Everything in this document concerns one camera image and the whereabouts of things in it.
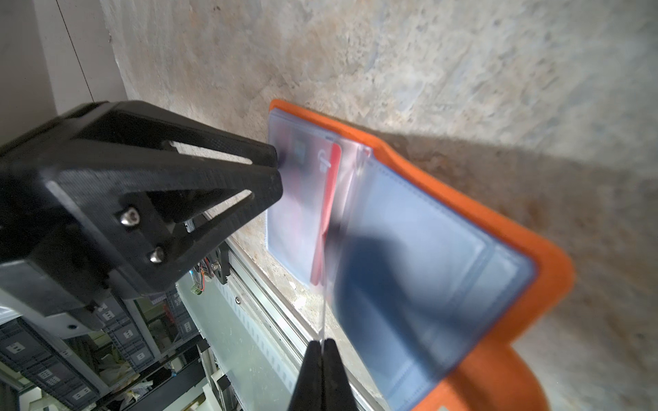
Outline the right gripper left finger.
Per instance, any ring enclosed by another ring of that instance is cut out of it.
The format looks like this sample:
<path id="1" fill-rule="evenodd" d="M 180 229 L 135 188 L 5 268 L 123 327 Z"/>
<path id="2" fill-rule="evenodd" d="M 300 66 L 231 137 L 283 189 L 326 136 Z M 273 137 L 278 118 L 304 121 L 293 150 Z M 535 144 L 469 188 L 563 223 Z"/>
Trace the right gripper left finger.
<path id="1" fill-rule="evenodd" d="M 288 411 L 323 409 L 323 361 L 319 341 L 308 343 Z"/>

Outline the orange leather card holder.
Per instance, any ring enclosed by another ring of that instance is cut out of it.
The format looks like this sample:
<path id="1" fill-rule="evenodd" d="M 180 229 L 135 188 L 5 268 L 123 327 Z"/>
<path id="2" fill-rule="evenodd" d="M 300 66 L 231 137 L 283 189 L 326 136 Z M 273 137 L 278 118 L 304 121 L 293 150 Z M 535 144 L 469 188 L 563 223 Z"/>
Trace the orange leather card holder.
<path id="1" fill-rule="evenodd" d="M 284 102 L 272 131 L 342 154 L 316 261 L 332 312 L 392 410 L 545 410 L 513 341 L 572 287 L 550 241 L 421 171 L 383 140 Z"/>

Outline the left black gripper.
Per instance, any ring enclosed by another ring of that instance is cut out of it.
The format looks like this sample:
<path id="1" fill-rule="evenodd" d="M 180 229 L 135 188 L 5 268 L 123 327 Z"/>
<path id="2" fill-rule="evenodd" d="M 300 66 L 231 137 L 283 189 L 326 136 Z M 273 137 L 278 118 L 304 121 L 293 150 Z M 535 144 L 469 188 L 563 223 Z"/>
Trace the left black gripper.
<path id="1" fill-rule="evenodd" d="M 182 143 L 246 159 L 183 154 Z M 163 292 L 281 199 L 274 147 L 140 101 L 82 104 L 1 148 L 1 303 L 25 317 Z"/>

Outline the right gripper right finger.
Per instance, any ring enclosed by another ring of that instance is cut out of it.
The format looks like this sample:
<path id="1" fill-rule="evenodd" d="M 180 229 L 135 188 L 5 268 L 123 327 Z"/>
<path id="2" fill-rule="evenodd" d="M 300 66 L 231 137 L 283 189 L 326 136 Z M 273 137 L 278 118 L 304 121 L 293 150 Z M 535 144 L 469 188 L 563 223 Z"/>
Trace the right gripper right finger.
<path id="1" fill-rule="evenodd" d="M 331 338 L 322 343 L 322 409 L 358 411 L 338 346 Z"/>

